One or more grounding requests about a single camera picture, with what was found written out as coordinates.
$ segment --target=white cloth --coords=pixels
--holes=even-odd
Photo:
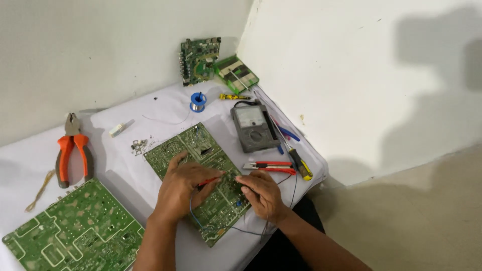
[[[313,172],[311,181],[304,181],[298,176],[294,205],[310,187],[322,181],[328,174],[328,166],[274,103],[259,88],[255,90],[264,98],[280,125],[299,135],[301,142],[291,140],[290,143]],[[206,109],[202,113],[191,112],[190,96],[200,91],[207,96]],[[81,132],[90,138],[95,176],[144,226],[156,204],[161,181],[142,155],[131,153],[133,140],[148,139],[149,143],[162,143],[202,122],[244,174],[249,173],[242,169],[248,162],[289,160],[286,154],[281,156],[276,148],[243,153],[229,111],[236,101],[219,100],[220,93],[229,93],[229,89],[212,81],[190,88],[176,84],[82,118]],[[111,138],[109,130],[119,123],[128,124],[127,129]],[[59,151],[56,141],[64,134],[61,126],[0,148],[0,237],[42,212],[58,196],[65,195],[66,190],[59,188],[54,176],[35,209],[24,213],[46,173],[54,169]],[[71,186],[79,183],[82,175],[82,160],[78,150],[74,149],[69,163]],[[287,177],[282,173],[273,173],[272,176],[277,182]],[[280,184],[283,201],[287,205],[291,203],[294,188],[294,176]],[[265,222],[250,209],[235,227],[261,233],[264,225]],[[242,270],[261,247],[260,236],[230,229],[213,248],[209,248],[194,227],[183,221],[176,237],[176,266],[178,270]],[[0,262],[2,270],[23,270],[4,245],[0,245]]]

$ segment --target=hand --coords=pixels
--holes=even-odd
[[[157,204],[151,214],[151,220],[160,223],[177,224],[179,220],[189,213],[189,201],[196,185],[211,178],[218,178],[206,184],[201,191],[194,192],[192,196],[192,209],[199,206],[214,190],[219,178],[224,172],[213,168],[205,168],[199,163],[185,163],[178,165],[187,151],[174,156],[169,162],[167,173],[162,180],[161,189],[157,196]]]
[[[255,170],[248,176],[237,176],[236,180],[246,185],[241,191],[260,218],[278,224],[291,212],[281,200],[280,188],[267,172]]]

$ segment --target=person's left hand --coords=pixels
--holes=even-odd
[[[179,161],[186,156],[187,151],[185,150],[174,156],[169,162],[166,176],[162,180],[157,196],[156,208],[150,216],[151,220],[177,224],[190,212],[189,202],[196,185],[208,179],[218,178],[206,184],[201,191],[196,189],[192,198],[192,209],[199,206],[221,180],[219,177],[224,173],[223,171],[206,168],[195,162],[178,165]]]

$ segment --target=yellow-handled screwdriver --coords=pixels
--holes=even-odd
[[[236,99],[241,99],[241,100],[251,100],[251,97],[248,96],[238,96],[238,95],[232,95],[232,94],[221,94],[219,95],[219,98],[221,100],[236,100]]]
[[[313,178],[313,173],[309,169],[309,167],[306,165],[305,161],[301,159],[299,156],[298,152],[288,144],[286,139],[283,136],[283,133],[280,131],[280,128],[276,125],[274,122],[273,117],[271,117],[271,121],[273,121],[273,125],[276,127],[278,130],[278,133],[280,133],[280,137],[282,138],[283,142],[286,144],[286,147],[288,148],[288,154],[291,156],[293,159],[293,162],[295,163],[296,169],[300,172],[301,176],[303,177],[304,180],[309,181]]]

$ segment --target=forearm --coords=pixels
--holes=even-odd
[[[314,270],[371,270],[291,210],[277,226]]]
[[[175,271],[176,223],[149,217],[133,271]]]

